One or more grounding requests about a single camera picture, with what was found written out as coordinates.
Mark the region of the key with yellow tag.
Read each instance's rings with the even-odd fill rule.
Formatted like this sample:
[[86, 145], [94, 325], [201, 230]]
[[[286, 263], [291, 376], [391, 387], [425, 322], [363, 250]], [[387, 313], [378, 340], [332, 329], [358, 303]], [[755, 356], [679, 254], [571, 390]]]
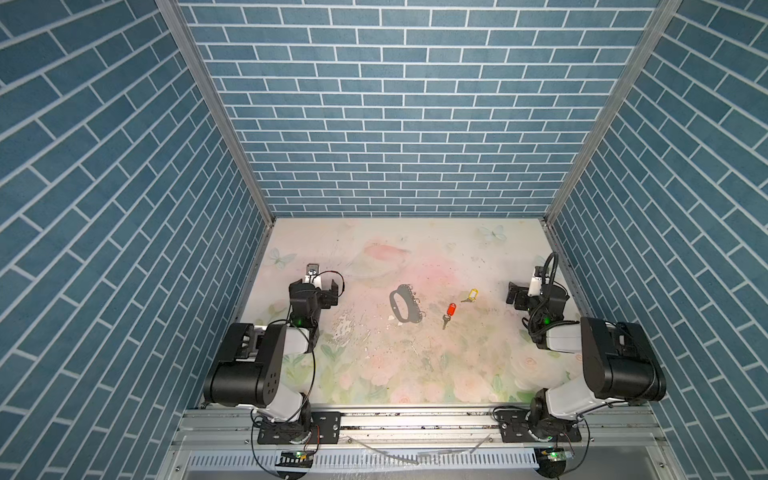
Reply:
[[473, 303], [477, 300], [479, 291], [477, 289], [471, 289], [466, 298], [462, 300], [462, 303]]

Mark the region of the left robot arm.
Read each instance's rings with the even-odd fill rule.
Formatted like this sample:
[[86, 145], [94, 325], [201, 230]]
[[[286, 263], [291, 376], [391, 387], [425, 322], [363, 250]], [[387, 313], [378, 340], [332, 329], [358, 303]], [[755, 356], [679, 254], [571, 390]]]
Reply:
[[345, 280], [322, 287], [322, 274], [310, 271], [289, 285], [286, 317], [265, 327], [230, 325], [203, 383], [204, 402], [251, 407], [272, 424], [308, 429], [310, 394], [281, 380], [284, 357], [315, 356], [321, 313], [338, 305]]

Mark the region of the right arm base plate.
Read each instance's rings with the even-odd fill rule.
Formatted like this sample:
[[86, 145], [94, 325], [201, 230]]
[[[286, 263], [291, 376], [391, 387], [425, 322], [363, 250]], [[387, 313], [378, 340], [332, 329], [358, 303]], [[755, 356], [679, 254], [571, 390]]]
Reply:
[[491, 417], [497, 422], [504, 443], [552, 443], [556, 441], [582, 441], [582, 435], [573, 420], [563, 420], [547, 413], [522, 408], [498, 407]]

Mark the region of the key with red tag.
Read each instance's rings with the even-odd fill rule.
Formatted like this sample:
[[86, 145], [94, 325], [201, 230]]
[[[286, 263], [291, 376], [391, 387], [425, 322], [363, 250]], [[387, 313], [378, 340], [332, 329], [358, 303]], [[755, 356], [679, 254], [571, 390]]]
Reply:
[[446, 309], [445, 314], [443, 315], [443, 329], [447, 328], [448, 323], [451, 321], [452, 317], [454, 316], [457, 309], [457, 305], [455, 303], [450, 303], [449, 306]]

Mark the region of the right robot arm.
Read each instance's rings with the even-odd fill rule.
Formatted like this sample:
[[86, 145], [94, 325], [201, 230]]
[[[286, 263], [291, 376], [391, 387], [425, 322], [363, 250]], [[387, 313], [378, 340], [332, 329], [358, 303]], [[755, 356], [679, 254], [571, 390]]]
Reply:
[[528, 336], [540, 350], [580, 355], [582, 373], [566, 383], [539, 390], [522, 420], [538, 441], [563, 436], [578, 440], [577, 422], [603, 407], [658, 402], [666, 378], [643, 328], [593, 317], [569, 320], [569, 295], [558, 283], [536, 288], [508, 284], [506, 303], [526, 316]]

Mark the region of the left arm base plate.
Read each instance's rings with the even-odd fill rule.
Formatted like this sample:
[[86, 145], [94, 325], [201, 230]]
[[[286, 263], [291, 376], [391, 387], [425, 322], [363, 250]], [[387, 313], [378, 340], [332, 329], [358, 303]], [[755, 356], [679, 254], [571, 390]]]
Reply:
[[339, 411], [301, 414], [297, 421], [263, 421], [258, 430], [259, 445], [337, 444], [341, 429]]

